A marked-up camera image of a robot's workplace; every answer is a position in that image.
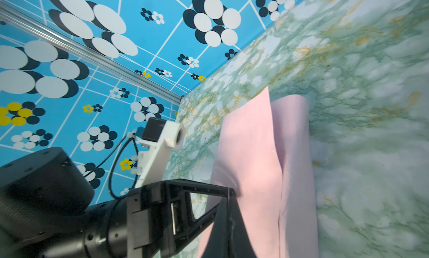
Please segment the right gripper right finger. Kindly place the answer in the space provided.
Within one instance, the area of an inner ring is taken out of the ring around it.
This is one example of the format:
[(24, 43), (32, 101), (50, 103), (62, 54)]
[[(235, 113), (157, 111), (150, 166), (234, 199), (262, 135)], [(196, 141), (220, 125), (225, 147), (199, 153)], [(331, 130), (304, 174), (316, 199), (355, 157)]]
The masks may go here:
[(256, 258), (235, 197), (229, 199), (229, 258)]

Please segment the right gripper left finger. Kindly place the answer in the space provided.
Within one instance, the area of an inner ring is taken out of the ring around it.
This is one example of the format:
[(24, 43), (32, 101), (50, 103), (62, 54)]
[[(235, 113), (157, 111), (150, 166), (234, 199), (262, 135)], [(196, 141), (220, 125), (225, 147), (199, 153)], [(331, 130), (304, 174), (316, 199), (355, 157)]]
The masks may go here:
[(223, 198), (217, 208), (212, 231), (202, 258), (226, 258), (229, 252), (228, 200)]

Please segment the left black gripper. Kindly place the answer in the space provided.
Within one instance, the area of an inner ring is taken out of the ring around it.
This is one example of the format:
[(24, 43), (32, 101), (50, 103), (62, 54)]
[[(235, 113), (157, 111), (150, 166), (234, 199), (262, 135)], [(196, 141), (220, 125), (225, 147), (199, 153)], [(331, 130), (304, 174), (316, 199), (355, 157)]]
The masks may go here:
[(127, 196), (127, 257), (178, 254), (215, 219), (220, 200), (235, 191), (185, 179), (161, 181)]

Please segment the purple wrapping paper sheet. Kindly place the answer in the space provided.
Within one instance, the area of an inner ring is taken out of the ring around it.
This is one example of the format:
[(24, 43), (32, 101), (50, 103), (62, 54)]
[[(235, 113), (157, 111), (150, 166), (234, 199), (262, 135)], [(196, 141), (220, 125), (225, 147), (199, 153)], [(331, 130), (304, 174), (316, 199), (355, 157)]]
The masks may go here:
[(233, 189), (258, 258), (316, 258), (309, 106), (268, 89), (223, 119), (211, 183)]

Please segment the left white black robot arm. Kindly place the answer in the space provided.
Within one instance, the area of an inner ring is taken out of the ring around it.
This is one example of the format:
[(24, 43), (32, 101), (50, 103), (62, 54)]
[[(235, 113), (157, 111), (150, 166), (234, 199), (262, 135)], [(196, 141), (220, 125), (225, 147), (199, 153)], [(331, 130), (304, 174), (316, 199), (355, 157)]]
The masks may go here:
[(206, 258), (234, 257), (231, 189), (183, 179), (91, 205), (94, 191), (61, 148), (1, 168), (3, 258), (169, 258), (206, 228)]

